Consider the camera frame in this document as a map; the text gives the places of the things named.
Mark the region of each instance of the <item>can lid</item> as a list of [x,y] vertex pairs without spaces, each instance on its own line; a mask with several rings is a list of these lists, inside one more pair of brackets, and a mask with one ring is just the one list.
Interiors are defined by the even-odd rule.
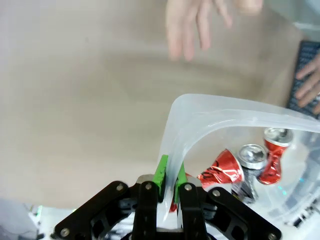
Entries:
[[241,166],[252,169],[263,169],[267,164],[267,153],[264,147],[258,144],[247,144],[238,152],[238,160]]
[[264,130],[264,139],[280,147],[290,146],[294,139],[291,129],[269,127]]

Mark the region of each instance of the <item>human hand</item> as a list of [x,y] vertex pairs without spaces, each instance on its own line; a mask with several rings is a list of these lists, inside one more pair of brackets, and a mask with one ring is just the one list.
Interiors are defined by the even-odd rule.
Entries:
[[[320,53],[301,69],[297,74],[296,78],[302,80],[305,76],[312,73],[303,86],[296,92],[295,97],[299,99],[298,105],[303,108],[308,103],[312,102],[320,93]],[[313,109],[314,114],[320,113],[320,103]]]
[[[233,0],[240,12],[257,14],[263,7],[264,0]],[[225,0],[167,0],[166,5],[166,35],[169,55],[177,60],[182,54],[190,61],[194,54],[194,31],[196,22],[200,47],[206,50],[211,45],[210,15],[215,6],[222,16],[225,25],[230,28],[233,19],[228,13]]]

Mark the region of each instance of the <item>red can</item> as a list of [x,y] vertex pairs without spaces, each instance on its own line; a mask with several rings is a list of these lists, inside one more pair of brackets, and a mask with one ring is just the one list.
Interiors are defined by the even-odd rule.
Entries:
[[260,183],[270,185],[281,180],[281,157],[293,139],[294,134],[290,129],[271,127],[264,130],[264,144],[269,153],[267,165],[258,177]]
[[200,179],[203,188],[213,184],[232,184],[245,180],[240,163],[228,149],[221,152],[213,164],[197,178]]

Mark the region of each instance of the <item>screw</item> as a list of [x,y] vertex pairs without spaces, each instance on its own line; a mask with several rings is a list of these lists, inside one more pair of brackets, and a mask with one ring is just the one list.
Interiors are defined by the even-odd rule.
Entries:
[[220,196],[220,192],[218,190],[213,190],[212,194],[215,197],[219,197]]
[[145,189],[150,190],[152,188],[152,185],[150,183],[148,183],[147,185],[145,185]]
[[274,235],[273,233],[270,233],[268,239],[269,239],[269,240],[277,240],[277,237],[276,237],[276,235]]
[[122,189],[124,189],[124,186],[120,183],[120,184],[116,187],[116,190],[117,190],[117,191],[121,191]]
[[190,191],[192,189],[192,186],[190,184],[186,184],[184,185],[184,189]]
[[61,235],[61,237],[64,238],[64,237],[68,236],[69,233],[70,233],[69,229],[68,228],[64,228],[64,229],[61,230],[60,235]]

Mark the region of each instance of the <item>plastic bin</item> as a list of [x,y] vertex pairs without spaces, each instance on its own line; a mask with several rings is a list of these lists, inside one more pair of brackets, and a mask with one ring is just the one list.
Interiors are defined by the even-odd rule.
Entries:
[[[310,220],[308,224],[294,224],[301,215],[305,216],[303,222],[312,219],[308,209],[320,196],[320,145],[310,141],[312,132],[312,137],[318,139],[320,122],[265,103],[203,94],[186,94],[174,101],[159,153],[159,157],[169,155],[167,206],[163,204],[162,209],[168,211],[178,171],[183,160],[192,159],[188,157],[190,153],[198,157],[196,165],[204,170],[226,148],[236,153],[244,144],[263,145],[266,127],[292,129],[294,140],[281,159],[281,181],[272,185],[256,181],[259,199],[250,207],[277,226],[283,239],[303,240],[315,223]],[[188,169],[188,160],[185,170],[192,171]],[[225,239],[214,229],[208,231],[214,231],[217,239]]]

